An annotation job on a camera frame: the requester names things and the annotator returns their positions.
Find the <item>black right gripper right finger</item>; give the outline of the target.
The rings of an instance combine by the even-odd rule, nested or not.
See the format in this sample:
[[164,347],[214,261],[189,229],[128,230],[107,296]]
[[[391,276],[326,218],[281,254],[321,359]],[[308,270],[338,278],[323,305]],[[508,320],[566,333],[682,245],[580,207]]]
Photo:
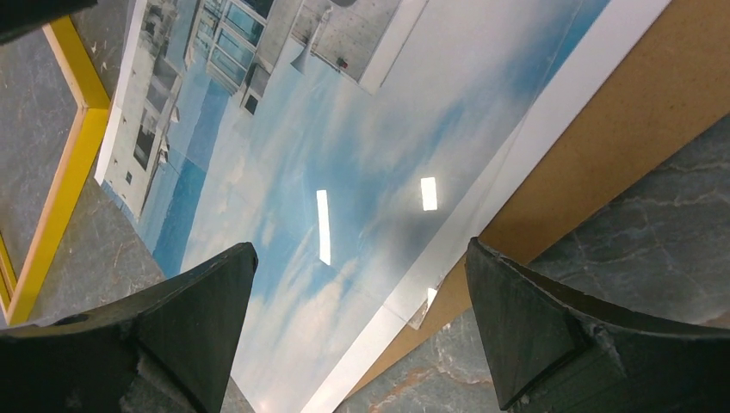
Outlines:
[[728,411],[728,330],[597,299],[478,238],[466,272],[501,410]]

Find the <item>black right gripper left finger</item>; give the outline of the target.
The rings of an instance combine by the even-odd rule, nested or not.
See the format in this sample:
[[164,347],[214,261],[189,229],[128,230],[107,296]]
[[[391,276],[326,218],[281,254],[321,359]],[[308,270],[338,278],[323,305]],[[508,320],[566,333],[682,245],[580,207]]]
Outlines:
[[237,243],[107,305],[3,330],[2,411],[219,411],[257,264]]

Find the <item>building and sky photo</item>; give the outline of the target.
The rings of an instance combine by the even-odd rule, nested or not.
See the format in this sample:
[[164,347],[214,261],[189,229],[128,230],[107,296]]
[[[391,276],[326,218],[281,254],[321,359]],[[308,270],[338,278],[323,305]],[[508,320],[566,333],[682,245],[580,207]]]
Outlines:
[[231,378],[331,412],[665,1],[133,1],[96,180],[176,276],[248,241]]

